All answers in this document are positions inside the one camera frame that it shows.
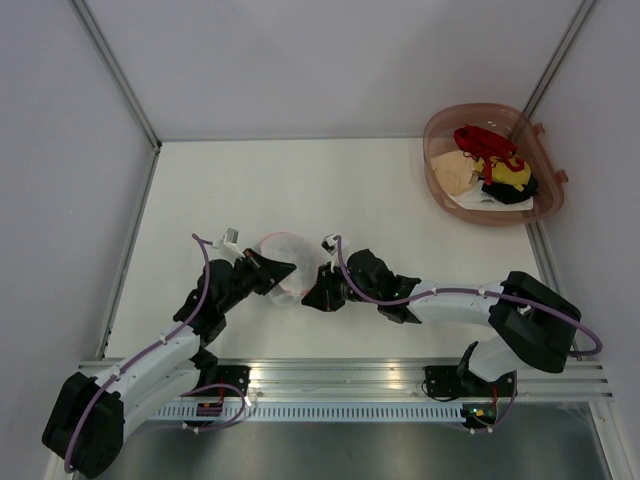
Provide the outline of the aluminium frame rail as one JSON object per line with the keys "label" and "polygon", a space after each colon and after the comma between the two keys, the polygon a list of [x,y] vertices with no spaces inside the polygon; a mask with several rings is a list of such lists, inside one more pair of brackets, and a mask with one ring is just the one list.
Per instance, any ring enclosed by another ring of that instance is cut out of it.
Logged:
{"label": "aluminium frame rail", "polygon": [[[401,401],[426,399],[440,379],[427,372],[452,358],[409,359],[221,359],[218,370],[245,371],[248,391],[266,401]],[[521,369],[520,402],[611,402],[612,387],[597,361],[571,360],[560,374]]]}

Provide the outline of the yellow garment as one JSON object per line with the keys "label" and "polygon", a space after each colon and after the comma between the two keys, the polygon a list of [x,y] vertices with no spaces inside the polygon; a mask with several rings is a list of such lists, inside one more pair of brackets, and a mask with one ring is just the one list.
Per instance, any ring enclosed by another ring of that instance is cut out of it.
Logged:
{"label": "yellow garment", "polygon": [[487,185],[499,182],[512,185],[518,190],[521,190],[531,177],[530,166],[519,157],[480,157],[474,163],[474,171]]}

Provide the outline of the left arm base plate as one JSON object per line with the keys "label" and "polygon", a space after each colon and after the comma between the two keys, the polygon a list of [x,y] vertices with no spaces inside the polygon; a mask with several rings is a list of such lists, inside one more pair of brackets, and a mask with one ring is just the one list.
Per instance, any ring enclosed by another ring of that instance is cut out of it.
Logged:
{"label": "left arm base plate", "polygon": [[247,365],[218,366],[182,398],[197,398],[193,413],[195,418],[233,417],[238,409],[252,407],[248,394],[250,372]]}

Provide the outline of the white mesh laundry bag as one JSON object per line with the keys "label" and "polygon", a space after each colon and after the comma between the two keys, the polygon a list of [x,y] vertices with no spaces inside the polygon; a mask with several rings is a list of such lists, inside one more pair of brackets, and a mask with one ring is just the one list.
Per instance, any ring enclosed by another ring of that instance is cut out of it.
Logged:
{"label": "white mesh laundry bag", "polygon": [[280,267],[280,279],[267,294],[274,304],[299,303],[314,286],[321,258],[303,237],[291,232],[271,233],[258,243],[258,253]]}

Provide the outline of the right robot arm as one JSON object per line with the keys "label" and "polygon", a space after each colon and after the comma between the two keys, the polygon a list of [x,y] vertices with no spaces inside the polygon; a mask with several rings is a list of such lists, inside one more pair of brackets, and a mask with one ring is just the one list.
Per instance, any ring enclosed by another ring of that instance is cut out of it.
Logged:
{"label": "right robot arm", "polygon": [[438,285],[393,273],[368,249],[351,254],[344,265],[320,266],[301,302],[323,312],[367,302],[396,324],[438,321],[492,329],[493,338],[472,342],[454,366],[453,397],[484,396],[503,376],[525,367],[563,372],[581,318],[573,304],[521,271],[477,287]]}

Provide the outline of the black garment in basket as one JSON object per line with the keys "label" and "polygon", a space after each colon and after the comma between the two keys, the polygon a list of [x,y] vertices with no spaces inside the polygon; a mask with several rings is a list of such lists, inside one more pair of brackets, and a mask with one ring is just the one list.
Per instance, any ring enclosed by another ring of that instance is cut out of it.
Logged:
{"label": "black garment in basket", "polygon": [[513,205],[532,199],[537,194],[538,181],[534,176],[531,176],[521,190],[499,182],[493,182],[490,185],[484,184],[481,190],[503,204]]}

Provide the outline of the red garment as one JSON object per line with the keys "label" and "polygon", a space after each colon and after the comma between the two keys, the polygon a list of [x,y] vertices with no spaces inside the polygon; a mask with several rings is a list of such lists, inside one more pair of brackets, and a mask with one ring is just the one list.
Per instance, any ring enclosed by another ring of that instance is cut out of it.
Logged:
{"label": "red garment", "polygon": [[454,131],[453,138],[457,147],[473,158],[508,160],[517,153],[516,145],[510,140],[477,126],[460,127]]}

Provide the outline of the pink translucent plastic basket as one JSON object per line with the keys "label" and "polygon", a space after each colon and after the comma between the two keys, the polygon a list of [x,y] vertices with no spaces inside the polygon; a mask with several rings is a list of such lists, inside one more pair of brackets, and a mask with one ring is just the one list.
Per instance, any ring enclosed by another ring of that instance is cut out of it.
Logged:
{"label": "pink translucent plastic basket", "polygon": [[507,227],[543,220],[564,204],[556,169],[522,112],[501,104],[448,107],[427,123],[424,175],[440,207],[468,223]]}

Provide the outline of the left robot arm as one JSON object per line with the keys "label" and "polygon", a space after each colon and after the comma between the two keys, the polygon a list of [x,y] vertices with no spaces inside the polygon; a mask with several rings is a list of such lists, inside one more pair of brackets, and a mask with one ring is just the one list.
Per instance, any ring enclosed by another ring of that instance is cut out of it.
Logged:
{"label": "left robot arm", "polygon": [[101,475],[127,438],[183,393],[206,396],[218,384],[207,352],[226,315],[251,294],[266,295],[295,272],[293,263],[247,248],[234,262],[207,260],[195,288],[156,340],[98,374],[80,371],[61,386],[42,434],[68,473]]}

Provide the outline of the white garment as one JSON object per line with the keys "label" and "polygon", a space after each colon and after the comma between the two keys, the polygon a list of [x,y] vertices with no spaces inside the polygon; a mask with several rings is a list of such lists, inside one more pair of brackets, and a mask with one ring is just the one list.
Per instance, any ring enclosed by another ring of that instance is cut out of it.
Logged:
{"label": "white garment", "polygon": [[529,198],[514,204],[505,204],[482,190],[484,183],[477,182],[471,189],[458,196],[449,196],[458,206],[471,211],[511,212],[530,211],[534,200]]}

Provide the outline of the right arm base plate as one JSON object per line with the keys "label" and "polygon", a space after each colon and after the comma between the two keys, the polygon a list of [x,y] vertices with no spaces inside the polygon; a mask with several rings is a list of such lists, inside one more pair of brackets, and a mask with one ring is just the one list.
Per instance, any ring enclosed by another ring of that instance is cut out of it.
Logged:
{"label": "right arm base plate", "polygon": [[517,396],[517,373],[500,376],[495,381],[478,379],[458,372],[453,365],[432,365],[423,368],[422,392],[441,403],[477,398],[485,405],[472,405],[461,410],[462,428],[470,434],[493,433],[507,415]]}

